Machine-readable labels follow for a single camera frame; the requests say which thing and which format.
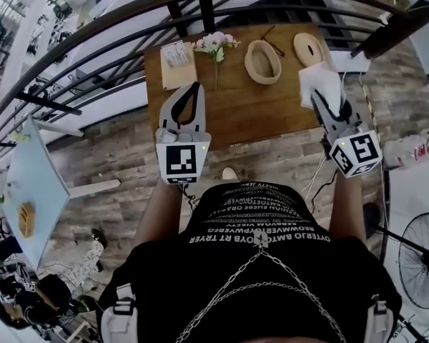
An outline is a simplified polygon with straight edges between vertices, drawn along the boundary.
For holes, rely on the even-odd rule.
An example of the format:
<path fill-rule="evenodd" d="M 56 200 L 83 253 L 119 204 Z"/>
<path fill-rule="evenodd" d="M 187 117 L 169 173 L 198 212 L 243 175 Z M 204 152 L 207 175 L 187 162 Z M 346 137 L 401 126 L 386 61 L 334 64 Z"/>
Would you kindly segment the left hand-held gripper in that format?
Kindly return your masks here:
<path fill-rule="evenodd" d="M 155 137 L 162 179 L 167 184 L 197 182 L 212 139 L 206 132 L 205 92 L 201 83 L 179 88 L 163 103 Z"/>

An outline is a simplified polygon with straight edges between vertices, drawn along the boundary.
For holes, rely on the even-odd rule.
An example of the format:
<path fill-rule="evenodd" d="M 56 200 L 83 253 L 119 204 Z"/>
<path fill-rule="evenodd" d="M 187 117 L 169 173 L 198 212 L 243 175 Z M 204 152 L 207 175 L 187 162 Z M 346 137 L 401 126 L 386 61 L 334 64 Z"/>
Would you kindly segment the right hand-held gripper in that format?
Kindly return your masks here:
<path fill-rule="evenodd" d="M 368 129 L 356 105 L 345 99 L 338 116 L 317 89 L 312 90 L 310 101 L 325 130 L 326 156 L 335 162 L 344 177 L 365 174 L 382 161 L 378 136 Z"/>

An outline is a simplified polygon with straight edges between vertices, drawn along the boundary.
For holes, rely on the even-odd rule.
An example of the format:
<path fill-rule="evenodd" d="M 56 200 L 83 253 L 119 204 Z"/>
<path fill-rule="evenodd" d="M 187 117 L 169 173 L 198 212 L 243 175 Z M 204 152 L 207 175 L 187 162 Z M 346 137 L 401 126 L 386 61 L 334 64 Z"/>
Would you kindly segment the white paper towel sheet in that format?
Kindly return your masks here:
<path fill-rule="evenodd" d="M 301 69 L 298 72 L 300 81 L 300 104 L 307 109 L 314 109 L 311 95 L 318 91 L 328 104 L 329 110 L 339 117 L 345 101 L 340 76 L 322 61 L 318 64 Z"/>

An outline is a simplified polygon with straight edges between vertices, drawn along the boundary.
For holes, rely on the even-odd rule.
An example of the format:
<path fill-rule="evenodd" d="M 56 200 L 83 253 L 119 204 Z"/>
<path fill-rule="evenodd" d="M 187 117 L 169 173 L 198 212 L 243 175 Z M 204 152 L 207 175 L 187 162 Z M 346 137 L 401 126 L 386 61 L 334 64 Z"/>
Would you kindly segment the person's left forearm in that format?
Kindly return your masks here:
<path fill-rule="evenodd" d="M 182 193 L 159 178 L 134 236 L 134 246 L 171 239 L 179 234 Z"/>

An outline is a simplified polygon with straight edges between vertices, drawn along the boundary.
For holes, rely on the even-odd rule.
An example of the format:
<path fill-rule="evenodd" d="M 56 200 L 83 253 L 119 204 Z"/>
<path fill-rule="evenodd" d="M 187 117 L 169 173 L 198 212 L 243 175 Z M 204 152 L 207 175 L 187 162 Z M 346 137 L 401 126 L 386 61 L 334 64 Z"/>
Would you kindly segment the person's right forearm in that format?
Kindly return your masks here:
<path fill-rule="evenodd" d="M 329 233 L 333 239 L 355 237 L 366 242 L 360 177 L 345 178 L 337 172 Z"/>

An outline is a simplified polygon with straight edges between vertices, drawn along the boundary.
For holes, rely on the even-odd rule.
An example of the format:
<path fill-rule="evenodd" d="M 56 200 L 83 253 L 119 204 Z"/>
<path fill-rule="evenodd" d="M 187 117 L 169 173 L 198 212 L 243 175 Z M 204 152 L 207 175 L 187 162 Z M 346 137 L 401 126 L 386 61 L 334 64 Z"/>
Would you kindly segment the beige box with white card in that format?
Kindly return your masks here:
<path fill-rule="evenodd" d="M 162 46 L 160 62 L 165 91 L 179 89 L 197 81 L 194 51 L 190 42 L 180 40 Z"/>

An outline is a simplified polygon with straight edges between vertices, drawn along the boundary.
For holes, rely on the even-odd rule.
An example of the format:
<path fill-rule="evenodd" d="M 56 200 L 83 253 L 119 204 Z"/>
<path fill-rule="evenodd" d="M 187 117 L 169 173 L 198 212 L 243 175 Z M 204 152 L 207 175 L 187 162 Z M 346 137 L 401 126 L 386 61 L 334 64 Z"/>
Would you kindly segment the white power strip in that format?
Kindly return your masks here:
<path fill-rule="evenodd" d="M 332 67 L 340 74 L 366 73 L 368 72 L 371 60 L 367 59 L 363 52 L 352 57 L 349 51 L 329 50 Z"/>

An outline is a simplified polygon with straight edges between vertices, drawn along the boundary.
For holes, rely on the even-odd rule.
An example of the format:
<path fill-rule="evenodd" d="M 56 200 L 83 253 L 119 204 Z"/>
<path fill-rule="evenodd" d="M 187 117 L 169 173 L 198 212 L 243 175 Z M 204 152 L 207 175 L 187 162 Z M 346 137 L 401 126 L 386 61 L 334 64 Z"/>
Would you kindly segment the oval woven lid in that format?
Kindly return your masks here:
<path fill-rule="evenodd" d="M 297 58 L 304 67 L 325 61 L 325 54 L 320 42 L 309 33 L 296 34 L 293 39 L 293 47 Z"/>

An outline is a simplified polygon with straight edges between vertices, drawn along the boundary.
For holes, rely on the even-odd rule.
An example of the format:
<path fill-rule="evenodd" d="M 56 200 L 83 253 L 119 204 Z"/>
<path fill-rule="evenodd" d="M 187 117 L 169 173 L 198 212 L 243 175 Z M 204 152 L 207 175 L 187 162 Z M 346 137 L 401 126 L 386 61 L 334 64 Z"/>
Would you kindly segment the pink flower bouquet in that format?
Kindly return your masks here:
<path fill-rule="evenodd" d="M 225 58 L 225 49 L 236 49 L 240 42 L 231 34 L 225 34 L 221 31 L 208 34 L 196 42 L 192 43 L 192 49 L 195 52 L 207 54 L 214 64 L 214 88 L 218 87 L 219 66 Z"/>

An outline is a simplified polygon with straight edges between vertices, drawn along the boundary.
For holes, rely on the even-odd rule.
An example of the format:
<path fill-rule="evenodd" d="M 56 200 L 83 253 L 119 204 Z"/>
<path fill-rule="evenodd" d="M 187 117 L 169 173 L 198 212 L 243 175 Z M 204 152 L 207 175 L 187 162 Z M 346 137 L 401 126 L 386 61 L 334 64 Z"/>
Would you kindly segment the woven oval basket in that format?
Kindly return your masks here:
<path fill-rule="evenodd" d="M 261 85 L 273 85 L 281 76 L 280 58 L 270 44 L 252 41 L 247 47 L 245 68 L 250 78 Z"/>

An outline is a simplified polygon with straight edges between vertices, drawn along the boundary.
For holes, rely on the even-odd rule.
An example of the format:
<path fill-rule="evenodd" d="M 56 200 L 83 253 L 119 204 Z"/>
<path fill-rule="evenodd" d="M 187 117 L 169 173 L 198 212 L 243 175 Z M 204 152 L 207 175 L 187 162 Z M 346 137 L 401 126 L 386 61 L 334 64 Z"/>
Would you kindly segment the dark-framed glasses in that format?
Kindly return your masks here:
<path fill-rule="evenodd" d="M 280 57 L 286 57 L 286 53 L 280 48 L 278 47 L 275 43 L 271 42 L 268 38 L 267 35 L 270 34 L 273 29 L 276 27 L 276 25 L 271 26 L 261 37 L 260 39 L 266 43 L 268 43 L 273 50 L 275 51 L 275 53 L 280 56 Z"/>

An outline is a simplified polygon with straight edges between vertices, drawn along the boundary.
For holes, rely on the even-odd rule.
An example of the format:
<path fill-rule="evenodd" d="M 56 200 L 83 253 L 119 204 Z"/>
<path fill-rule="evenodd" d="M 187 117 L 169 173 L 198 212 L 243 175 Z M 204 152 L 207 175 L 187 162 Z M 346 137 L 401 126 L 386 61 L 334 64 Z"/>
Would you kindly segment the clear bag of bottles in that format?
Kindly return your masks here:
<path fill-rule="evenodd" d="M 410 168 L 429 161 L 429 129 L 393 141 L 383 147 L 386 169 Z"/>

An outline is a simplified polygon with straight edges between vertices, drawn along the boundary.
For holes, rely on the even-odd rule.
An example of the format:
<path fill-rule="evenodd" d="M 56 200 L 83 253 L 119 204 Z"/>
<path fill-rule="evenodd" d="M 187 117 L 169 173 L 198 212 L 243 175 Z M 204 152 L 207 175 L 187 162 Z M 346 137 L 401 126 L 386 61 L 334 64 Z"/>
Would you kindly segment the pale blue desk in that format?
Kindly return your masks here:
<path fill-rule="evenodd" d="M 4 215 L 24 256 L 33 268 L 39 266 L 46 243 L 69 201 L 69 190 L 55 169 L 39 128 L 28 118 L 21 131 L 27 140 L 12 152 L 1 205 Z M 19 231 L 19 206 L 29 202 L 35 211 L 33 234 Z"/>

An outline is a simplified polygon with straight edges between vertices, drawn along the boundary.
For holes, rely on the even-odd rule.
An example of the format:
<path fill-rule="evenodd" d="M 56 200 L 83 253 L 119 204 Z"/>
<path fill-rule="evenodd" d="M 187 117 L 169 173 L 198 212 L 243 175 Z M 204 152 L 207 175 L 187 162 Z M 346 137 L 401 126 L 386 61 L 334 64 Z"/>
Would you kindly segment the black standing fan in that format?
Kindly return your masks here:
<path fill-rule="evenodd" d="M 429 309 L 429 212 L 412 219 L 402 235 L 378 223 L 369 225 L 400 243 L 398 266 L 405 295 L 416 307 Z"/>

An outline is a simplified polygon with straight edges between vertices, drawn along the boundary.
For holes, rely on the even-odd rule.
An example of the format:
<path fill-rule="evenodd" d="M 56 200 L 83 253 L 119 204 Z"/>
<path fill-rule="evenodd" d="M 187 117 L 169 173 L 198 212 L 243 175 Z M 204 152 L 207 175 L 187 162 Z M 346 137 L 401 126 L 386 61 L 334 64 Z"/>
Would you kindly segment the person's black printed shirt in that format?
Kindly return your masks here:
<path fill-rule="evenodd" d="M 124 284 L 139 343 L 363 343 L 377 303 L 393 315 L 402 306 L 359 239 L 333 239 L 294 189 L 264 182 L 208 189 L 181 234 L 131 251 L 100 306 L 112 307 Z"/>

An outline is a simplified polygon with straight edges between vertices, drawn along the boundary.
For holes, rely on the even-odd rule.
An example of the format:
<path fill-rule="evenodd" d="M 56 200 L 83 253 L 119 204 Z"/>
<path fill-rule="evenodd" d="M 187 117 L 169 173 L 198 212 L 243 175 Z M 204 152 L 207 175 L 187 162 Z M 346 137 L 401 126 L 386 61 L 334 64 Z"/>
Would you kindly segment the yellow wooden organizer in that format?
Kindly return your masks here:
<path fill-rule="evenodd" d="M 18 227 L 23 238 L 29 238 L 34 233 L 36 212 L 31 202 L 20 203 L 18 209 Z"/>

